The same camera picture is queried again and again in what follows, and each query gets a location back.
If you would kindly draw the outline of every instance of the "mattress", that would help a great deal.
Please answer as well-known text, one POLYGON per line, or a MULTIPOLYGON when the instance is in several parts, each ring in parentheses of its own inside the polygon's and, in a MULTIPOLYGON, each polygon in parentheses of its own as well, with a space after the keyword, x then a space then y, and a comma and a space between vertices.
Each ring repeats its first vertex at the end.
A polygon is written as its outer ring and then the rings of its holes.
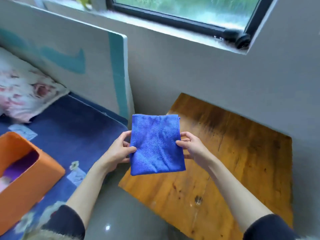
POLYGON ((66 95, 34 117, 30 124, 13 125, 12 119, 0 117, 0 134, 11 130, 26 133, 25 137, 53 157, 66 174, 16 226, 0 236, 0 240, 21 239, 24 230, 45 223, 77 187, 70 179, 72 162, 79 161, 79 170, 87 173, 127 127, 105 111, 85 104, 80 97, 66 95))

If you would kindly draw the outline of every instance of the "blue towel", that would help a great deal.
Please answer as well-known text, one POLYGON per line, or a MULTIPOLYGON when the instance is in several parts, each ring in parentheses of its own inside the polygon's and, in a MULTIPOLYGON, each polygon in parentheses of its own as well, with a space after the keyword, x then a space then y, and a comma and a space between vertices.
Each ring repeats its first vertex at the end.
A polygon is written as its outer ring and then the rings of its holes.
POLYGON ((130 145, 137 148, 130 155, 131 175, 169 173, 186 170, 177 114, 132 116, 130 145))

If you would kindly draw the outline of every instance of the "floral pillow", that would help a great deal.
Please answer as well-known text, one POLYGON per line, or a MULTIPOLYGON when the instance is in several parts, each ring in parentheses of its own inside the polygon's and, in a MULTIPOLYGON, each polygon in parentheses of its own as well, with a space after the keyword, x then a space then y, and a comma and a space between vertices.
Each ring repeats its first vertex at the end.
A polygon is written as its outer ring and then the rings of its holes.
POLYGON ((29 63, 0 48, 0 114, 19 122, 30 119, 69 90, 29 63))

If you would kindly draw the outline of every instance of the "person's left hand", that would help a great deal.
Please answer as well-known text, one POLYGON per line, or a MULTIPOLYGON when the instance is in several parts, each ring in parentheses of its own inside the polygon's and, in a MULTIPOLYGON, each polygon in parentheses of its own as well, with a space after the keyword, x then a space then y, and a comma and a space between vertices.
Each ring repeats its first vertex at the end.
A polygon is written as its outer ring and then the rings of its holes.
POLYGON ((103 167, 110 172, 116 169, 118 163, 127 163, 129 158, 126 158, 130 153, 134 153, 137 149, 125 140, 131 135, 131 131, 122 132, 122 134, 112 143, 109 149, 98 160, 103 167))

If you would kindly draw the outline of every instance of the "orange storage bin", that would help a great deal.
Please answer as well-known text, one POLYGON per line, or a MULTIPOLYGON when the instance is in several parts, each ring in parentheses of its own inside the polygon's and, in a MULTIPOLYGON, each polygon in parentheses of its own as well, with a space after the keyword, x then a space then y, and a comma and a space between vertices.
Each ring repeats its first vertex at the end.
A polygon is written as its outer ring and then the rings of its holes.
POLYGON ((0 177, 10 165, 34 151, 37 158, 0 192, 0 236, 14 226, 65 174, 47 153, 17 133, 0 136, 0 177))

